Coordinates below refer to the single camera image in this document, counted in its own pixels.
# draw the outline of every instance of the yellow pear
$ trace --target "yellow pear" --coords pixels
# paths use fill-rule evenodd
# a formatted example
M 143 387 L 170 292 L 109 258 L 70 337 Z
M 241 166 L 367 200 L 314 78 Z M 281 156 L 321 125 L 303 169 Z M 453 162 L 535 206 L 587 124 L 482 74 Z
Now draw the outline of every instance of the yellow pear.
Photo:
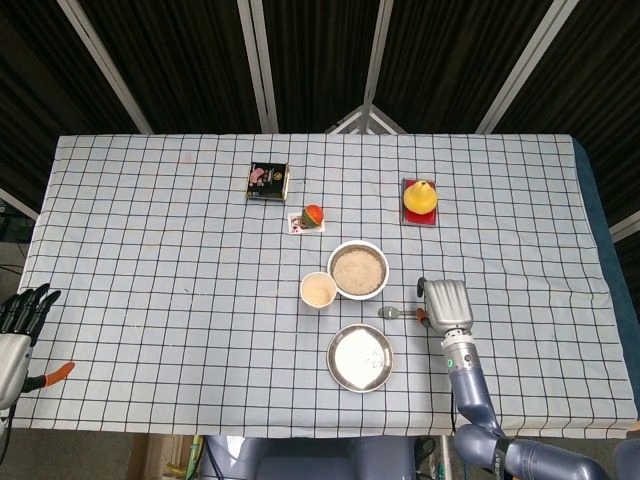
M 438 195 L 429 182 L 418 180 L 404 191 L 404 206 L 418 215 L 431 212 L 438 204 Z

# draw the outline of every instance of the dark curtain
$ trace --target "dark curtain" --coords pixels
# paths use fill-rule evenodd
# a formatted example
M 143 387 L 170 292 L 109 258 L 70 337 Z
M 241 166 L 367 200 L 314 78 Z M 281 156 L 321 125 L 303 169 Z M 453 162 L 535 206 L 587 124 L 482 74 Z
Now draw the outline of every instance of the dark curtain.
M 615 246 L 633 306 L 640 318 L 640 232 L 623 238 Z
M 39 211 L 60 135 L 138 130 L 57 2 L 0 2 L 0 36 L 0 187 Z
M 280 131 L 324 132 L 362 105 L 377 0 L 264 0 Z
M 259 133 L 235 0 L 82 0 L 156 133 Z
M 573 135 L 609 225 L 640 210 L 640 2 L 579 2 L 496 132 Z
M 396 0 L 374 104 L 410 133 L 472 133 L 551 1 Z

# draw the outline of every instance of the small package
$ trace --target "small package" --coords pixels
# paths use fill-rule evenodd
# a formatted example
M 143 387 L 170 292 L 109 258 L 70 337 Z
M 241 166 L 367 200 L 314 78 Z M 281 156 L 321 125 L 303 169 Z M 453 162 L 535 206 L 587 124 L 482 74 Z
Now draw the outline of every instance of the small package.
M 264 200 L 287 199 L 289 164 L 253 162 L 247 181 L 247 198 Z

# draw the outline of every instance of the white cup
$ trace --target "white cup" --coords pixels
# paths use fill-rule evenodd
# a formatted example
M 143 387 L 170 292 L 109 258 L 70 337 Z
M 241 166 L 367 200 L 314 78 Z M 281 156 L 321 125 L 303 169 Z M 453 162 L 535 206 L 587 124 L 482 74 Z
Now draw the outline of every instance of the white cup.
M 310 307 L 324 308 L 336 298 L 336 282 L 324 272 L 313 272 L 300 282 L 300 297 Z

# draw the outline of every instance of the stainless steel plate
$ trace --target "stainless steel plate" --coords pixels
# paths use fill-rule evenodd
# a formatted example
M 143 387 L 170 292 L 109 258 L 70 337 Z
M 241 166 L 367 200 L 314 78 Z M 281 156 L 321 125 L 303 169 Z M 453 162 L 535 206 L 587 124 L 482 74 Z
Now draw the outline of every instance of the stainless steel plate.
M 393 351 L 379 330 L 362 323 L 349 325 L 331 340 L 327 366 L 335 381 L 347 390 L 371 392 L 391 375 Z

